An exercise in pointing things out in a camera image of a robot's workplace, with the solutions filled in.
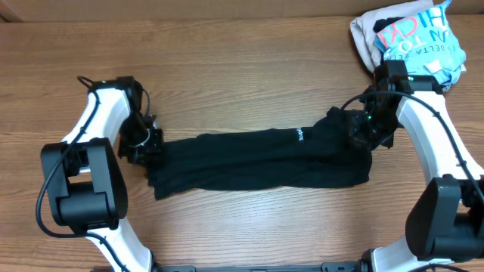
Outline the black polo shirt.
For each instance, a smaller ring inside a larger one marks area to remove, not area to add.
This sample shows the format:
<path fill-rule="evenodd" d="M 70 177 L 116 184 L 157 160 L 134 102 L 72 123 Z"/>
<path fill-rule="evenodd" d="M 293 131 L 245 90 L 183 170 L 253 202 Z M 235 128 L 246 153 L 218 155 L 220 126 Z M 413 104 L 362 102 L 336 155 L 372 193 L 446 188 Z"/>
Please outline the black polo shirt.
<path fill-rule="evenodd" d="M 167 142 L 162 162 L 147 170 L 156 199 L 192 189 L 344 188 L 368 181 L 367 147 L 346 139 L 351 113 L 332 107 L 312 127 L 200 134 Z"/>

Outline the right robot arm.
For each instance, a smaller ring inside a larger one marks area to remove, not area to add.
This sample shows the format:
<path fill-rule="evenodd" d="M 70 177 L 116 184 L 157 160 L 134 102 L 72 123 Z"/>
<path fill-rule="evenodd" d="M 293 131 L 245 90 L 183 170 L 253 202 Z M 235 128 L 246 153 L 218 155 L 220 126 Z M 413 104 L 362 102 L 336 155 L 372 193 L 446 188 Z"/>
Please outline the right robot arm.
<path fill-rule="evenodd" d="M 402 60 L 387 60 L 356 100 L 361 113 L 347 122 L 354 147 L 392 147 L 397 128 L 407 131 L 426 188 L 409 213 L 405 235 L 369 249 L 356 271 L 425 271 L 483 257 L 483 169 L 467 151 L 434 76 L 411 75 Z"/>

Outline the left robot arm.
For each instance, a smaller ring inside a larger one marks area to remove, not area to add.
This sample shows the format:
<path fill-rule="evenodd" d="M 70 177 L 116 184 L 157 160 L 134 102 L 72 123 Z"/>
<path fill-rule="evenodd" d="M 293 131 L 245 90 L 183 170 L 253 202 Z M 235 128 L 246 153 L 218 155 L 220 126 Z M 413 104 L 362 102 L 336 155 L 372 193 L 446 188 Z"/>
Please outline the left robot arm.
<path fill-rule="evenodd" d="M 154 254 L 135 234 L 119 158 L 144 168 L 161 163 L 163 132 L 141 105 L 149 94 L 131 76 L 93 81 L 77 78 L 88 103 L 73 130 L 41 150 L 45 181 L 36 222 L 48 236 L 86 238 L 113 271 L 156 271 Z"/>

